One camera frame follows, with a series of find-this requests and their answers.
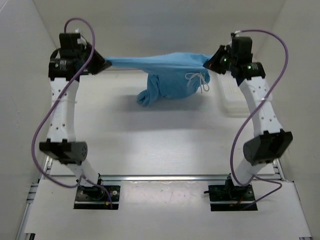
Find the light blue shorts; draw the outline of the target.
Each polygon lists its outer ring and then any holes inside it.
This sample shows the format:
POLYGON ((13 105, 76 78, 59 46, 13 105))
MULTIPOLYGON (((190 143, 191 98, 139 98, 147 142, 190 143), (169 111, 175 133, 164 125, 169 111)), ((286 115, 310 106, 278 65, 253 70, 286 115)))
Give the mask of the light blue shorts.
POLYGON ((200 90, 209 91, 210 75, 204 67, 211 55, 174 52, 148 57, 115 57, 105 59, 115 68, 137 69, 147 73, 146 89, 136 96, 141 106, 150 106, 160 98, 187 98, 200 90))

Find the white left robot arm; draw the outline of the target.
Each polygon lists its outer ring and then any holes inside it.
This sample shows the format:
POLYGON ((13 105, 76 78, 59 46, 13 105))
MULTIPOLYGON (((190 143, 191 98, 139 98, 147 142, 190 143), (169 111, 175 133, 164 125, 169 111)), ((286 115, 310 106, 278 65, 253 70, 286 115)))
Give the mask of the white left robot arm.
POLYGON ((105 188, 99 184, 99 174, 87 159, 88 145, 77 141, 74 127, 76 94, 82 74, 97 75, 111 67, 93 46, 79 33, 61 33, 60 48, 52 53, 48 65, 51 87, 50 127, 39 149, 70 169, 87 194, 100 200, 105 188))

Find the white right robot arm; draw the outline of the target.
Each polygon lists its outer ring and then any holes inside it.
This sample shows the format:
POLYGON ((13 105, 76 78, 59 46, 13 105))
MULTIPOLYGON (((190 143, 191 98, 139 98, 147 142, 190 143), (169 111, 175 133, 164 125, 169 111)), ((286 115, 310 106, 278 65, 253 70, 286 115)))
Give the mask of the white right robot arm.
POLYGON ((242 132, 248 122, 253 124, 253 138, 243 144, 243 160, 234 167, 234 152, 230 153, 232 183, 224 193, 230 200, 238 199, 244 186, 266 165, 280 158, 293 140, 293 134, 285 131, 272 106, 271 88, 260 62, 253 62, 253 41, 247 36, 233 35, 229 45, 221 45, 204 67, 217 74, 229 72, 244 95, 249 116, 242 124, 242 132))

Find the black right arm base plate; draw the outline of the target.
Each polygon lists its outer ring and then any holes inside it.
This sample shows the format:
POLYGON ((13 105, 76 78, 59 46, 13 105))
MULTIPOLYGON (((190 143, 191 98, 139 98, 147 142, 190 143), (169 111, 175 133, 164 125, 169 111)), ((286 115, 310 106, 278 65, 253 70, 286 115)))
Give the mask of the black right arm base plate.
POLYGON ((203 192, 209 196, 212 212, 257 211, 255 193, 251 184, 235 186, 231 179, 222 184, 212 184, 203 192))

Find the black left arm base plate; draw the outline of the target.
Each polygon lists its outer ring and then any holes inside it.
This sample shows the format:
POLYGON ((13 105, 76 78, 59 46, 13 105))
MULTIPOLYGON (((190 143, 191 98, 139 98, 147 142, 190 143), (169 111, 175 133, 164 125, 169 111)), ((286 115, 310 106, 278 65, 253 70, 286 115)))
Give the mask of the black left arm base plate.
POLYGON ((97 186, 79 185, 76 190, 73 208, 75 210, 118 210, 120 205, 121 186, 105 184, 97 186))

